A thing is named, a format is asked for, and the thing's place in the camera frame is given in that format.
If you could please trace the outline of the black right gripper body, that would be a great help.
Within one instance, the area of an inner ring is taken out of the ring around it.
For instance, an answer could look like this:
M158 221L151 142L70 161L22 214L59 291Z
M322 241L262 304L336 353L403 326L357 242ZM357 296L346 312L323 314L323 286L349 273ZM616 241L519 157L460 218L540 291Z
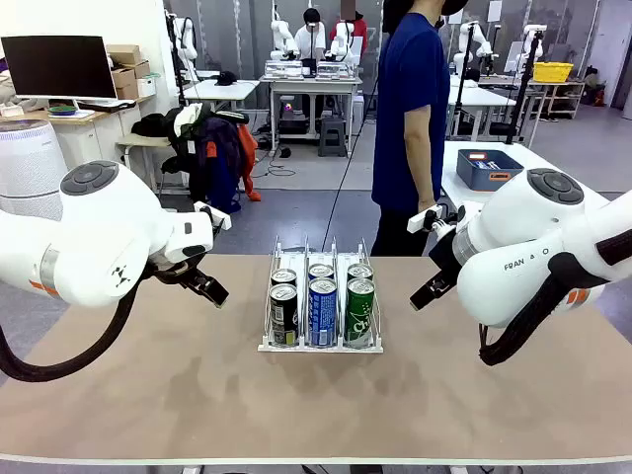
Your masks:
M453 250L455 236L456 231L451 230L438 238L429 252L429 257L438 267L438 273L433 278L434 284L456 284L457 282L462 264L457 260Z

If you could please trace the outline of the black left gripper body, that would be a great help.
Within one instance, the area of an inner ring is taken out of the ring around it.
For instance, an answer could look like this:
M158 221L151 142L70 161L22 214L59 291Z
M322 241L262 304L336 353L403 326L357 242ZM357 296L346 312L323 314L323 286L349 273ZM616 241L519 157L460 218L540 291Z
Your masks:
M210 279L198 269L199 263L205 257L206 252L187 257L177 264L157 264L148 261L146 264L146 277L156 277L159 281L168 285L180 285L191 291L207 291L210 288Z

